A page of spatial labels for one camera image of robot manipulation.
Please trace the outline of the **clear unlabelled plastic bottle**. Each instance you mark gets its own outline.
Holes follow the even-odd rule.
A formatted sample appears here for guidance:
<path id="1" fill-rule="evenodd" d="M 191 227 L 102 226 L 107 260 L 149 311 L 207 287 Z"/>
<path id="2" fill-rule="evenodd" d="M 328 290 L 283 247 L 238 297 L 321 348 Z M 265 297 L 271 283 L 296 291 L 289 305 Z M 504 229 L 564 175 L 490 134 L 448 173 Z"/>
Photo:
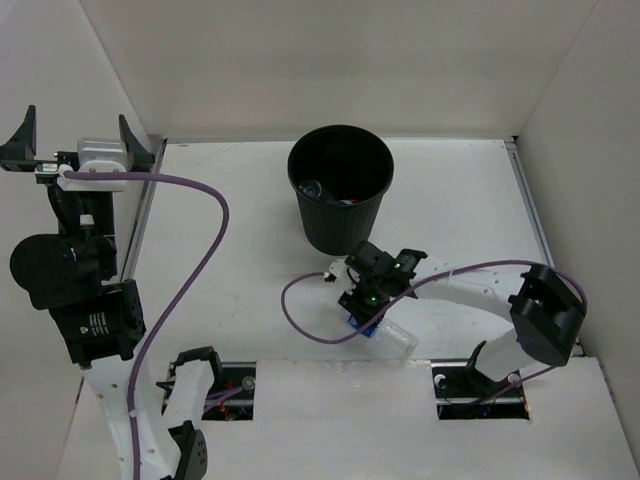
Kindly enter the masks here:
<path id="1" fill-rule="evenodd" d="M 312 200 L 316 200 L 322 203 L 330 203 L 335 201 L 335 196 L 318 180 L 304 180 L 299 184 L 298 188 L 301 193 Z"/>

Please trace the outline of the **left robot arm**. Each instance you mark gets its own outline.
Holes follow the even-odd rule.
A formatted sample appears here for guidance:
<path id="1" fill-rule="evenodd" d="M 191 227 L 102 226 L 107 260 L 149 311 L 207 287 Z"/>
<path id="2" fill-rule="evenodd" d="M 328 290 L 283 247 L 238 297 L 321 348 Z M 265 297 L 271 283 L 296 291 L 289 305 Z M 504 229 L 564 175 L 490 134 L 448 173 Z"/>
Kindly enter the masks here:
<path id="1" fill-rule="evenodd" d="M 145 325 L 136 282 L 117 276 L 115 193 L 131 182 L 210 192 L 200 182 L 157 173 L 154 165 L 125 118 L 116 140 L 82 139 L 75 151 L 40 160 L 36 109 L 29 106 L 1 148 L 1 166 L 31 173 L 46 187 L 58 230 L 22 240 L 9 268 L 32 306 L 50 314 L 98 398 L 121 477 L 201 479 L 208 453 L 200 424 L 207 399 L 224 387 L 219 356 L 212 347 L 179 354 L 173 387 L 161 402 L 145 363 L 158 329 Z"/>

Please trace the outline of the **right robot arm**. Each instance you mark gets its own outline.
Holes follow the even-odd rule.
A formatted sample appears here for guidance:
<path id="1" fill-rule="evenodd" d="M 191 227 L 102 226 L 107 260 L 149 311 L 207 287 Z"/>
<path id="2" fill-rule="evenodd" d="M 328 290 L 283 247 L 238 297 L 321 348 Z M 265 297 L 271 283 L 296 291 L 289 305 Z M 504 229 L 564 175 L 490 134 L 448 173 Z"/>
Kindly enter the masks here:
<path id="1" fill-rule="evenodd" d="M 524 272 L 500 271 L 517 265 Z M 581 287 L 541 263 L 497 260 L 453 266 L 420 250 L 391 255 L 368 241 L 333 261 L 325 279 L 341 285 L 338 303 L 348 312 L 349 325 L 363 336 L 390 342 L 403 357 L 413 353 L 418 339 L 386 319 L 395 301 L 445 301 L 506 321 L 509 330 L 481 341 L 465 365 L 462 380 L 479 396 L 535 362 L 565 366 L 588 310 Z"/>

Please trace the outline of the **blue label water bottle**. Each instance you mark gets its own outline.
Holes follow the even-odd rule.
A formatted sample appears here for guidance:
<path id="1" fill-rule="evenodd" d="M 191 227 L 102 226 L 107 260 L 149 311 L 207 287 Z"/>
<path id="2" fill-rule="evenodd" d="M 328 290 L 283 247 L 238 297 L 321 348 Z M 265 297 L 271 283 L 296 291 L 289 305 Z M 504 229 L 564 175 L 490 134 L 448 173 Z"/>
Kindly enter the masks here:
<path id="1" fill-rule="evenodd" d="M 418 343 L 412 333 L 384 317 L 350 340 L 348 345 L 363 359 L 404 360 L 412 355 Z"/>

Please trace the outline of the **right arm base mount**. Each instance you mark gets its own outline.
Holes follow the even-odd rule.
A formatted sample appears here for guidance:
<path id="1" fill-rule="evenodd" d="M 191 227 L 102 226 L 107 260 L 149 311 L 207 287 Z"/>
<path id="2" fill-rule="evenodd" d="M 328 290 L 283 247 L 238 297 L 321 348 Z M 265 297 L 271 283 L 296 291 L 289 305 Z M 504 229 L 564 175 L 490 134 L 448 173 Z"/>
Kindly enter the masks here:
<path id="1" fill-rule="evenodd" d="M 495 382 L 464 362 L 432 362 L 439 420 L 529 420 L 524 389 Z"/>

